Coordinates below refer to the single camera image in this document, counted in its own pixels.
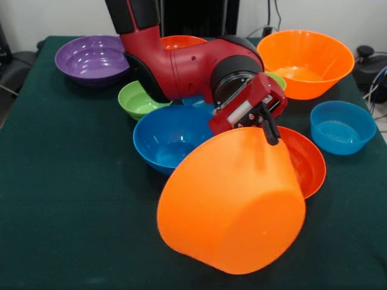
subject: dark green felt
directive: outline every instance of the dark green felt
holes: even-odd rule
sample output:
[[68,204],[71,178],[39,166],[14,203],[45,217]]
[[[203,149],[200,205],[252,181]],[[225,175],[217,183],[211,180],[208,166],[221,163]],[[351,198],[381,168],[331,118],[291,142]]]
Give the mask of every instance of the dark green felt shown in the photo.
[[[132,144],[113,88],[82,88],[55,67],[72,37],[49,37],[0,130],[0,288],[386,289],[387,147],[377,132],[353,156],[323,152],[327,179],[290,249],[253,274],[222,273],[168,248],[156,227],[165,179]],[[346,77],[321,98],[290,100],[279,124],[310,136],[326,100],[363,105]]]

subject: bowl rim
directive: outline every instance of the bowl rim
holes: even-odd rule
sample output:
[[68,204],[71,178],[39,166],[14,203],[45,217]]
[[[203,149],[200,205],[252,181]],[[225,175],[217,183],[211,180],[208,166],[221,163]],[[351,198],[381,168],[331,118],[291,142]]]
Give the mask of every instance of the bowl rim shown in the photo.
[[63,50],[65,49],[65,47],[68,45],[68,44],[71,44],[75,41],[78,41],[80,39],[86,39],[86,38],[91,38],[91,37],[110,37],[110,38],[115,38],[115,39],[120,39],[120,37],[118,35],[109,35],[109,34],[93,34],[93,35],[86,35],[86,36],[81,36],[81,37],[77,37],[69,42],[66,42],[65,44],[63,44],[59,49],[58,51],[56,52],[55,56],[54,56],[54,62],[55,62],[55,65],[57,67],[57,69],[59,69],[62,73],[64,73],[66,76],[68,77],[72,77],[72,78],[75,78],[75,79],[80,79],[80,80],[104,80],[106,78],[109,78],[109,77],[114,77],[114,76],[117,76],[125,71],[127,71],[129,69],[129,64],[126,68],[123,68],[122,70],[120,70],[119,72],[115,73],[115,74],[112,74],[110,76],[106,76],[106,77],[80,77],[80,76],[74,76],[72,74],[69,74],[68,72],[66,72],[64,69],[62,69],[59,65],[58,65],[58,61],[57,61],[57,58],[58,58],[58,54]]
[[[345,105],[345,106],[349,106],[349,107],[355,108],[355,109],[357,109],[359,112],[364,112],[364,113],[365,113],[364,116],[366,116],[366,118],[368,118],[369,120],[372,120],[372,124],[373,124],[373,126],[372,126],[372,133],[369,135],[369,137],[365,138],[364,140],[352,142],[351,144],[356,144],[356,145],[357,145],[357,144],[366,144],[369,140],[371,140],[371,139],[374,137],[374,135],[376,134],[377,126],[376,126],[375,121],[374,121],[374,119],[372,118],[371,114],[370,114],[368,111],[366,111],[366,110],[364,110],[363,108],[361,108],[360,106],[357,106],[357,105],[355,105],[355,104],[353,104],[353,103],[350,103],[350,102],[348,102],[348,101],[324,101],[324,102],[322,102],[322,103],[316,105],[316,106],[312,109],[312,111],[311,111],[311,113],[310,113],[310,126],[311,126],[312,128],[314,127],[314,128],[317,129],[317,124],[313,121],[313,114],[316,113],[316,110],[319,109],[319,108],[321,108],[321,107],[323,107],[323,106],[326,106],[326,105],[328,105],[328,104],[332,104],[332,103],[335,103],[335,104],[343,104],[343,105]],[[326,136],[325,134],[321,133],[320,130],[317,129],[317,131],[318,131],[320,134]],[[327,137],[327,138],[329,138],[330,140],[334,140],[334,141],[337,142],[337,143],[348,144],[348,142],[344,142],[344,141],[340,141],[340,140],[335,140],[335,139],[332,139],[332,138],[330,138],[330,137]]]
[[315,149],[316,152],[318,152],[320,160],[322,160],[322,163],[324,165],[324,175],[322,177],[321,182],[316,187],[316,190],[314,190],[309,195],[304,196],[305,199],[308,199],[308,198],[312,197],[313,195],[315,195],[320,190],[320,188],[324,184],[325,178],[327,177],[327,163],[325,162],[325,158],[324,158],[323,154],[321,153],[321,150],[308,137],[306,137],[305,135],[302,135],[300,132],[298,132],[296,130],[293,130],[293,129],[290,129],[288,127],[278,126],[278,128],[280,129],[280,133],[281,133],[281,130],[291,132],[293,135],[297,136],[298,138],[300,138],[300,139],[304,140],[305,142],[307,142],[308,144],[310,144],[312,146],[312,148]]
[[173,39],[174,37],[186,37],[186,38],[191,38],[191,39],[197,39],[197,40],[200,40],[200,41],[203,41],[203,43],[206,43],[208,42],[208,40],[202,38],[202,37],[197,37],[197,36],[193,36],[193,35],[187,35],[187,34],[176,34],[176,35],[168,35],[168,36],[163,36],[161,37],[160,39],[164,39],[164,40],[168,40],[168,39]]
[[[121,102],[121,98],[120,98],[121,92],[122,92],[127,86],[131,86],[131,85],[133,85],[135,82],[138,82],[138,83],[141,85],[141,83],[140,83],[139,80],[134,80],[133,82],[127,83],[125,86],[122,87],[122,89],[119,91],[118,96],[117,96],[118,103],[120,104],[121,108],[124,109],[124,110],[125,110],[126,112],[128,112],[129,114],[136,114],[136,115],[138,115],[138,116],[144,116],[144,115],[150,114],[151,112],[149,112],[149,113],[138,113],[138,112],[129,110],[129,109],[127,109],[127,108],[122,104],[122,102]],[[160,109],[160,108],[165,107],[165,106],[169,106],[169,105],[171,105],[172,102],[173,102],[173,101],[170,101],[169,103],[158,103],[158,102],[156,102],[155,100],[153,100],[153,99],[151,98],[151,96],[145,91],[145,89],[144,89],[144,93],[149,97],[149,99],[151,100],[151,102],[153,102],[154,104],[158,104],[158,105],[164,105],[164,104],[165,104],[164,106],[160,106],[160,107],[156,108],[155,110]]]
[[173,105],[173,106],[165,106],[165,107],[161,107],[161,108],[158,108],[158,109],[156,109],[156,110],[154,110],[154,111],[152,111],[152,112],[146,114],[143,118],[141,118],[140,121],[137,122],[137,124],[136,124],[135,127],[134,127],[134,130],[133,130],[133,137],[132,137],[132,139],[133,139],[133,144],[134,144],[134,147],[135,147],[136,151],[138,152],[138,154],[141,155],[141,157],[142,157],[146,162],[152,163],[153,165],[156,165],[156,166],[161,167],[161,168],[172,169],[172,173],[173,173],[173,171],[177,168],[177,166],[175,166],[175,167],[173,167],[173,166],[165,166],[165,165],[162,165],[162,164],[160,164],[160,163],[157,163],[157,162],[155,162],[155,161],[153,161],[153,160],[150,160],[148,157],[146,157],[144,154],[142,154],[141,150],[138,149],[139,147],[138,147],[138,145],[137,145],[137,141],[136,141],[135,136],[137,135],[137,129],[140,127],[141,123],[144,122],[144,120],[145,120],[149,115],[151,115],[151,114],[156,114],[156,113],[154,113],[154,112],[159,111],[159,110],[171,110],[171,108],[174,108],[174,107],[185,107],[185,108],[190,108],[190,109],[194,109],[195,111],[197,110],[198,112],[200,112],[200,114],[206,114],[205,112],[203,112],[203,111],[201,111],[201,110],[199,110],[198,108],[195,108],[195,107],[193,107],[193,106]]
[[[355,58],[353,56],[353,53],[352,51],[341,41],[339,41],[338,39],[332,37],[332,36],[329,36],[327,34],[324,34],[324,33],[321,33],[321,32],[316,32],[316,31],[311,31],[311,30],[304,30],[304,29],[289,29],[289,30],[282,30],[282,31],[279,31],[279,32],[276,32],[276,33],[273,33],[271,35],[268,35],[267,37],[263,38],[259,44],[257,45],[256,47],[256,50],[259,54],[259,47],[262,45],[262,43],[268,41],[267,39],[270,39],[272,37],[274,37],[274,35],[278,34],[278,33],[294,33],[294,32],[301,32],[301,33],[311,33],[311,34],[319,34],[319,35],[322,35],[322,36],[325,36],[327,38],[330,38],[332,39],[333,41],[335,42],[338,42],[339,44],[341,44],[346,50],[347,52],[349,52],[349,54],[352,56],[352,62],[351,62],[351,68],[345,73],[343,74],[343,76],[341,77],[336,77],[334,79],[329,79],[329,80],[318,80],[318,81],[310,81],[310,80],[296,80],[296,79],[292,79],[292,78],[289,78],[289,77],[284,77],[284,76],[281,76],[283,77],[285,80],[289,79],[293,82],[298,82],[298,83],[331,83],[331,82],[338,82],[339,80],[341,80],[342,78],[346,77],[348,74],[351,73],[351,71],[353,70],[354,66],[355,66]],[[269,68],[267,65],[265,65],[265,60],[262,58],[262,61],[264,63],[264,66],[265,66],[265,69],[267,69],[269,72],[273,73],[274,71]]]

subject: bowl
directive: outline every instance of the bowl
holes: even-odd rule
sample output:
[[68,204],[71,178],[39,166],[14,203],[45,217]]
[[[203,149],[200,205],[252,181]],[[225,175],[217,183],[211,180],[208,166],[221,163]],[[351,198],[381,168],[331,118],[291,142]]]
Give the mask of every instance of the bowl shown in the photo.
[[299,132],[281,126],[278,129],[289,151],[302,195],[309,198],[321,188],[327,175],[324,157],[317,146]]
[[191,35],[172,35],[161,38],[161,44],[165,50],[176,50],[205,42],[207,40]]
[[286,82],[284,80],[283,77],[273,73],[273,72],[270,72],[270,71],[266,71],[265,72],[269,77],[271,77],[273,80],[276,81],[276,83],[281,87],[282,90],[285,91],[286,89]]
[[106,87],[124,78],[129,64],[117,36],[96,35],[74,39],[55,55],[55,64],[76,83],[90,87]]
[[190,106],[157,109],[137,123],[134,146],[152,168],[169,175],[194,148],[213,137],[210,119],[211,115]]
[[320,97],[348,75],[355,64],[349,48],[333,37],[307,30],[271,34],[258,44],[265,69],[286,81],[286,96]]
[[169,106],[171,103],[153,101],[138,80],[128,83],[119,92],[120,106],[136,121],[158,108]]
[[271,146],[253,127],[226,131],[196,148],[168,179],[157,208],[168,246],[229,274],[272,263],[304,218],[285,143]]
[[[265,72],[265,73],[269,77],[273,78],[282,89],[286,88],[286,82],[281,76],[274,74],[272,72]],[[203,97],[200,95],[198,95],[196,97],[184,98],[184,99],[182,99],[182,101],[183,101],[183,104],[186,106],[193,106],[193,107],[196,107],[204,112],[207,112],[207,113],[210,113],[211,115],[213,115],[213,110],[215,109],[214,105],[207,104],[203,100]]]
[[336,155],[358,152],[376,133],[371,114],[345,101],[317,105],[310,114],[310,123],[314,142]]
[[207,104],[201,95],[198,95],[196,97],[188,97],[182,99],[183,104],[186,106],[193,106],[195,108],[198,108],[199,110],[202,110],[204,112],[207,112],[208,114],[212,115],[213,110],[215,109],[213,104]]

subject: black object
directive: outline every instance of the black object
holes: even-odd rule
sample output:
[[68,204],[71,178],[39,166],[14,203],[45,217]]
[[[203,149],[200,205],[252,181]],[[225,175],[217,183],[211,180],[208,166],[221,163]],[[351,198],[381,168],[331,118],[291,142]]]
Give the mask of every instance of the black object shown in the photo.
[[238,37],[238,36],[235,36],[235,35],[225,35],[225,36],[219,36],[217,38],[224,39],[224,40],[226,40],[228,42],[231,42],[233,44],[238,44],[238,45],[240,45],[242,47],[247,48],[252,53],[254,53],[256,56],[258,56],[259,61],[261,62],[262,67],[264,67],[264,62],[262,61],[261,56],[258,54],[258,52],[256,50],[256,47],[250,41],[248,41],[246,38]]
[[272,27],[265,27],[262,32],[262,38],[270,35],[273,32]]
[[196,0],[194,2],[163,0],[164,36],[186,34],[217,37],[222,35],[225,2],[227,3],[225,34],[236,34],[239,0]]
[[154,0],[131,0],[135,23],[139,29],[160,24],[160,12]]
[[112,18],[115,31],[118,34],[126,34],[134,31],[132,17],[126,0],[105,0]]
[[[35,60],[36,55],[33,52],[11,53],[0,24],[0,84],[11,91],[19,92]],[[10,97],[16,98],[16,95],[0,88],[0,99]]]
[[12,60],[11,50],[5,39],[4,32],[0,23],[0,66],[4,63],[10,63]]
[[230,56],[222,60],[211,74],[210,85],[214,103],[224,103],[236,91],[236,87],[243,85],[241,79],[261,71],[262,68],[255,59],[248,56]]
[[[257,117],[251,120],[249,118],[250,114]],[[241,119],[239,119],[239,121],[235,123],[234,128],[238,128],[239,125],[242,125],[244,127],[258,127],[262,125],[266,141],[272,146],[277,145],[279,142],[278,138],[281,137],[278,131],[276,121],[274,120],[269,109],[264,103],[260,103],[254,108],[251,108],[251,110],[249,110],[248,113],[245,114],[245,116],[243,116]]]
[[369,57],[375,53],[375,50],[368,45],[361,45],[356,50],[360,57]]
[[139,58],[129,53],[124,53],[128,63],[131,64],[131,74],[136,80],[141,80],[141,85],[151,98],[159,103],[169,103],[151,70]]
[[[376,75],[387,65],[387,55],[375,53],[372,47],[361,45],[357,48],[359,57],[356,59],[353,77],[357,87],[365,94],[369,92],[372,81]],[[387,101],[387,94],[381,87],[373,92],[371,100],[376,103]]]
[[[15,58],[8,64],[0,66],[0,84],[14,92],[19,92],[35,63],[36,55],[30,51],[15,53]],[[0,88],[0,98],[16,97],[12,93]]]

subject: cable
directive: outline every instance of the cable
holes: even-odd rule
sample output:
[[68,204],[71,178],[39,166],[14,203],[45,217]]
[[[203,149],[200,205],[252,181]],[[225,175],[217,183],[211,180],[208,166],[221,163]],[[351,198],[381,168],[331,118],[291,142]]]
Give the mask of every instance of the cable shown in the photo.
[[379,119],[383,119],[383,118],[385,118],[385,117],[387,117],[387,114],[385,114],[385,115],[383,115],[383,116],[380,116],[380,117],[377,117],[377,118],[374,118],[374,120],[376,121],[376,120],[379,120]]
[[248,36],[246,36],[246,38],[250,37],[251,35],[253,35],[253,34],[256,33],[257,31],[259,31],[259,30],[261,30],[261,29],[264,29],[264,28],[266,28],[266,27],[270,27],[270,28],[272,28],[272,29],[274,29],[275,31],[278,32],[278,29],[277,29],[276,27],[270,26],[270,25],[264,25],[264,26],[262,26],[262,27],[257,28],[257,29],[254,30],[253,32],[251,32]]
[[270,25],[271,14],[272,14],[272,10],[270,8],[270,0],[267,0],[267,25]]
[[25,60],[18,59],[18,58],[15,57],[15,56],[12,56],[12,58],[13,58],[14,60],[17,60],[18,62],[22,62],[22,63],[24,63],[25,65],[28,65],[30,68],[32,68],[32,64],[26,62]]
[[277,15],[279,18],[279,21],[278,21],[278,30],[279,30],[279,28],[281,27],[282,18],[281,18],[281,15],[279,14],[279,11],[278,11],[277,0],[274,0],[274,5],[276,7]]
[[371,94],[373,92],[372,89],[374,87],[374,84],[378,80],[379,76],[381,74],[383,74],[386,70],[387,70],[387,65],[379,71],[379,73],[375,76],[374,80],[372,81],[371,86],[369,87],[369,92],[368,92],[368,106],[370,106],[370,104],[371,104]]
[[[371,93],[373,93],[374,91],[376,91],[376,89],[379,87],[379,85],[376,85],[373,89],[372,89],[372,92]],[[367,95],[364,95],[363,96],[363,100],[365,100],[366,98],[368,98],[368,96],[369,96],[369,93],[367,93]]]
[[371,107],[371,115],[374,115],[374,111],[375,111],[375,103],[376,103],[376,96],[377,96],[377,93],[379,92],[379,88],[380,88],[380,83],[382,82],[383,80],[383,77],[384,77],[384,74],[381,74],[378,78],[378,81],[377,81],[377,89],[376,89],[376,92],[375,92],[375,97],[374,99],[372,100],[372,107]]
[[4,89],[6,90],[7,92],[10,92],[11,94],[15,95],[15,96],[18,96],[19,94],[15,91],[12,91],[11,89],[8,89],[7,87],[3,86],[3,85],[0,85],[0,89]]

